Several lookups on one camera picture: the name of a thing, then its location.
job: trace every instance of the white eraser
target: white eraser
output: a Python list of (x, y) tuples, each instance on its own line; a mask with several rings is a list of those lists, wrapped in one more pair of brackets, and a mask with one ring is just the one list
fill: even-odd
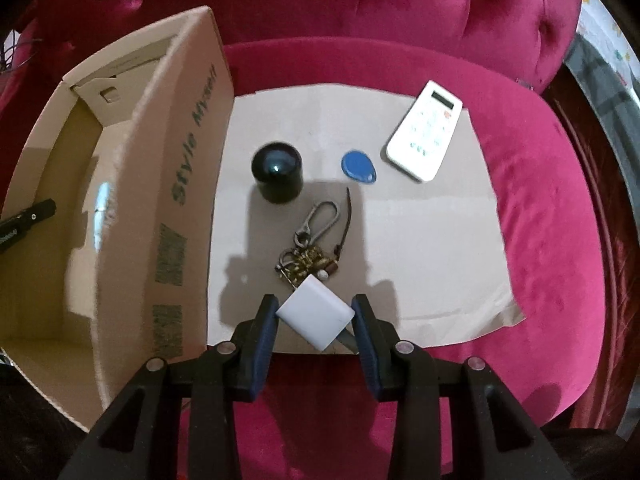
[(354, 314), (351, 307), (311, 274), (276, 311), (276, 316), (319, 351), (332, 343)]

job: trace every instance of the blue gripper pad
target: blue gripper pad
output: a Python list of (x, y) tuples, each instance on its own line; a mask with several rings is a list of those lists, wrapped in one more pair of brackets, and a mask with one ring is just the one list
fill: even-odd
[(247, 401), (249, 402), (255, 400), (260, 394), (267, 380), (273, 345), (278, 331), (276, 310), (279, 306), (278, 298), (273, 294), (265, 294), (242, 345), (239, 368), (241, 375), (249, 383), (246, 385), (249, 395)]
[[(366, 304), (361, 305), (360, 301), (363, 300)], [(380, 363), (378, 362), (378, 354), (371, 337), (372, 334), (369, 331), (371, 323), (377, 323), (377, 320), (373, 316), (367, 297), (363, 294), (353, 297), (351, 300), (351, 308), (355, 311), (355, 316), (351, 320), (351, 323), (358, 343), (358, 355), (360, 357), (360, 365), (362, 366), (365, 382), (374, 398), (380, 400), (382, 395)]]

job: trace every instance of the blue rfid tag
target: blue rfid tag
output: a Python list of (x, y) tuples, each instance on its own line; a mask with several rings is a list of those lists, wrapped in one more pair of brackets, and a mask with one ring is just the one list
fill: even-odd
[(376, 181), (376, 168), (373, 167), (373, 162), (365, 153), (358, 150), (344, 154), (342, 171), (349, 178), (364, 184), (373, 184)]

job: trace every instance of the open cardboard box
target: open cardboard box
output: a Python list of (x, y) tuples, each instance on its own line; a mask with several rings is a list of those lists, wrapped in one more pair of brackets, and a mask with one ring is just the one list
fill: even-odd
[(206, 346), (233, 101), (201, 7), (76, 66), (33, 127), (2, 218), (47, 198), (57, 211), (0, 257), (0, 346), (82, 428), (149, 357), (193, 358)]

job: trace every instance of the barcode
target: barcode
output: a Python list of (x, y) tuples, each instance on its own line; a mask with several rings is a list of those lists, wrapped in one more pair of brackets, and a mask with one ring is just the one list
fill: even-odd
[(154, 354), (164, 359), (182, 355), (182, 307), (154, 305)]
[(187, 238), (160, 224), (156, 282), (182, 286), (182, 266)]

